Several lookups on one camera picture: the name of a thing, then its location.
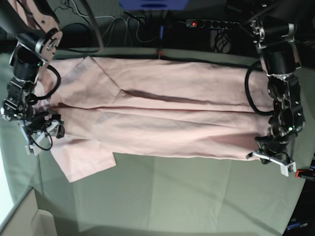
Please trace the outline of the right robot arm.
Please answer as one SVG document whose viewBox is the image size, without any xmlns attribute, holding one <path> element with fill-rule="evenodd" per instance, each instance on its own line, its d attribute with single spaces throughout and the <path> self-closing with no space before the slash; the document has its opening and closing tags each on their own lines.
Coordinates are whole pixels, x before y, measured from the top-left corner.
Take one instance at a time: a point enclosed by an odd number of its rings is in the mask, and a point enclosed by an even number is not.
<svg viewBox="0 0 315 236">
<path fill-rule="evenodd" d="M 35 108 L 38 101 L 50 98 L 61 84 L 59 72 L 50 65 L 63 33 L 59 21 L 45 0 L 2 0 L 0 26 L 17 39 L 10 58 L 13 78 L 7 85 L 7 98 L 0 112 L 6 121 L 17 121 L 27 142 L 29 154 L 38 155 L 43 139 L 64 136 L 61 116 Z M 36 96 L 37 80 L 49 70 L 56 76 L 54 87 Z"/>
</svg>

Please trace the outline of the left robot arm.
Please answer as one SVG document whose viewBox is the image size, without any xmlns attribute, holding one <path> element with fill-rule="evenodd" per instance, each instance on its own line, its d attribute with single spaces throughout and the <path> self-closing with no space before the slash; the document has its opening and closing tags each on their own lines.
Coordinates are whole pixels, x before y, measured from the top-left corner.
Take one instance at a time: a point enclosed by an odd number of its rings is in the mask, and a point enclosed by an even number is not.
<svg viewBox="0 0 315 236">
<path fill-rule="evenodd" d="M 251 27 L 259 54 L 259 61 L 250 66 L 245 76 L 246 97 L 255 113 L 270 118 L 267 135 L 255 138 L 258 149 L 247 158 L 257 157 L 264 164 L 273 162 L 286 177 L 297 171 L 293 155 L 288 154 L 286 148 L 294 145 L 305 125 L 301 87 L 295 75 L 296 69 L 301 67 L 295 34 L 309 3 L 309 0 L 267 0 L 243 23 Z M 266 73 L 268 94 L 273 99 L 273 110 L 268 112 L 259 110 L 250 95 L 250 74 L 258 66 Z"/>
</svg>

